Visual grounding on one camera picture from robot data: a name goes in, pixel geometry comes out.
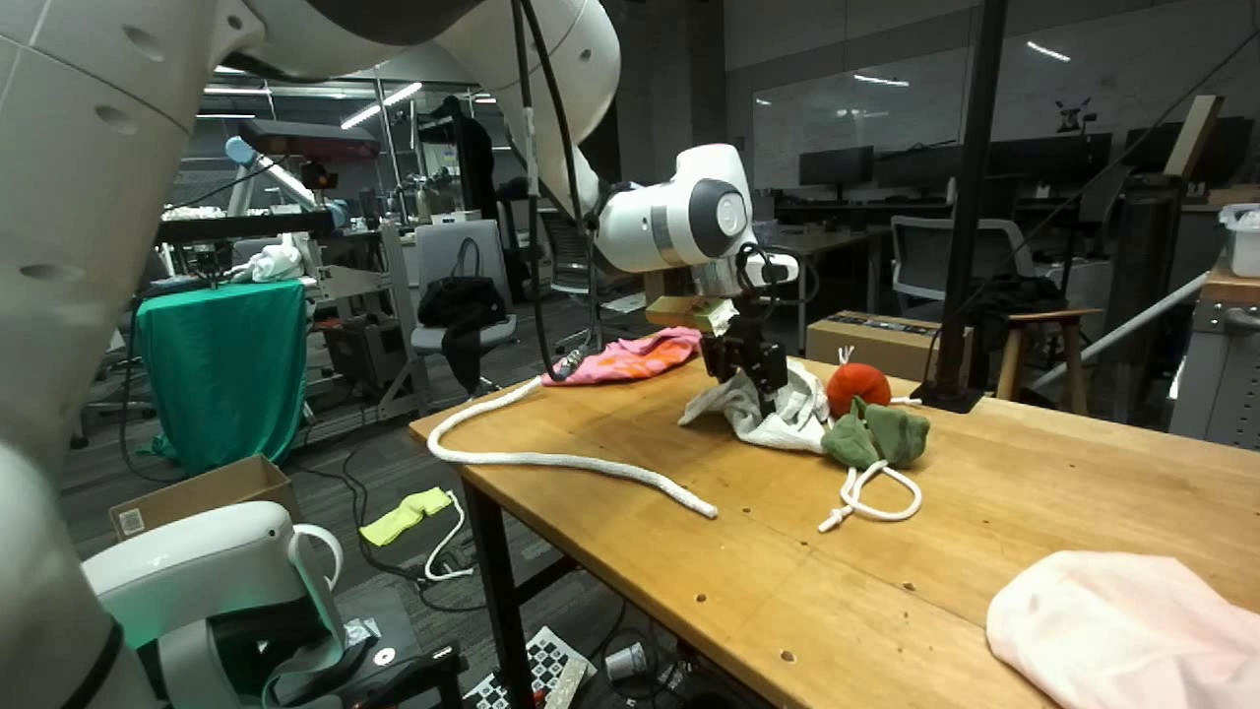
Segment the pink cloth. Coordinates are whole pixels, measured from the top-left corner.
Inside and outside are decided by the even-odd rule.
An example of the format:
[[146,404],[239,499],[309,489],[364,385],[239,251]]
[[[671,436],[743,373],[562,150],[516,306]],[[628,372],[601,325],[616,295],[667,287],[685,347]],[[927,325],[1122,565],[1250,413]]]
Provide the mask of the pink cloth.
[[1260,614],[1168,556],[1046,556],[990,605],[990,648],[1058,704],[1260,704]]
[[567,381],[635,381],[688,363],[701,347],[694,326],[662,326],[643,338],[618,338],[601,355],[583,359]]

